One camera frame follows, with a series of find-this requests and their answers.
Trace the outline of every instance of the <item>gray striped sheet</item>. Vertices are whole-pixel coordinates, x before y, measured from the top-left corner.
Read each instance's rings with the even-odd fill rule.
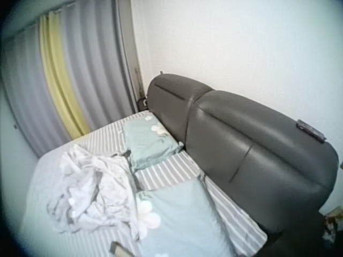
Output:
[[[30,255],[110,256],[108,253],[110,242],[119,241],[134,255],[140,256],[139,245],[115,228],[105,228],[91,233],[54,232],[46,213],[46,203],[50,199],[54,185],[60,179],[59,161],[64,151],[77,143],[94,154],[122,152],[125,150],[123,124],[129,119],[145,114],[146,111],[140,112],[109,124],[40,158],[29,188],[26,213],[18,238]],[[160,164],[138,171],[136,175],[142,189],[149,190],[194,178],[200,172],[194,161],[183,151]],[[266,242],[265,233],[213,182],[206,179],[206,184],[237,251],[246,256],[253,255]]]

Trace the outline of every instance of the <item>bedding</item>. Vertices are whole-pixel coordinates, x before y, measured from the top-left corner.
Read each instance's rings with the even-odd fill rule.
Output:
[[[182,143],[178,144],[151,112],[127,121],[123,132],[126,146],[131,151],[132,171],[160,163],[178,153],[183,147]]]
[[[116,226],[138,239],[136,185],[124,156],[93,155],[73,145],[60,168],[56,195],[47,204],[58,232]]]
[[[110,256],[110,243],[118,241],[135,256],[141,256],[139,245],[116,228],[91,233],[56,233],[46,212],[46,204],[53,194],[52,188],[60,179],[59,162],[65,151],[78,144],[93,154],[122,152],[125,150],[123,124],[146,114],[147,111],[140,112],[109,124],[40,158],[30,184],[19,235],[19,241],[28,255]],[[159,164],[137,171],[135,175],[142,190],[152,190],[195,178],[200,173],[196,163],[185,151],[181,151]],[[237,253],[252,256],[266,242],[266,234],[210,179],[206,177],[205,182]]]
[[[228,232],[199,177],[137,194],[143,257],[234,257]]]

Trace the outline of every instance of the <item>gray curtain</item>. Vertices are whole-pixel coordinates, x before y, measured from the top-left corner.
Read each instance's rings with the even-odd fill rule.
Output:
[[[1,76],[11,109],[37,156],[71,140],[47,89],[38,24],[3,45]]]
[[[70,82],[90,129],[137,112],[118,2],[76,1],[62,8],[60,23]]]

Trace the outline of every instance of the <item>gray leather headboard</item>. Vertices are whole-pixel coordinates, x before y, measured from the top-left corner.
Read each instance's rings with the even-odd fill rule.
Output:
[[[148,107],[177,141],[185,143],[187,119],[191,105],[211,87],[173,74],[161,74],[148,88]]]
[[[184,80],[155,78],[149,108],[224,192],[267,232],[288,229],[318,211],[337,176],[338,157],[329,143],[264,105]]]

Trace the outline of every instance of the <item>remote control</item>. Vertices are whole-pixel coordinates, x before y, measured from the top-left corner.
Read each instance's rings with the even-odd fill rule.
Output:
[[[319,142],[324,143],[326,137],[324,137],[323,133],[320,133],[318,130],[316,130],[314,127],[310,126],[309,124],[303,122],[302,120],[298,119],[296,122],[296,127],[298,129],[301,129],[302,131],[308,133],[315,139],[317,139]]]

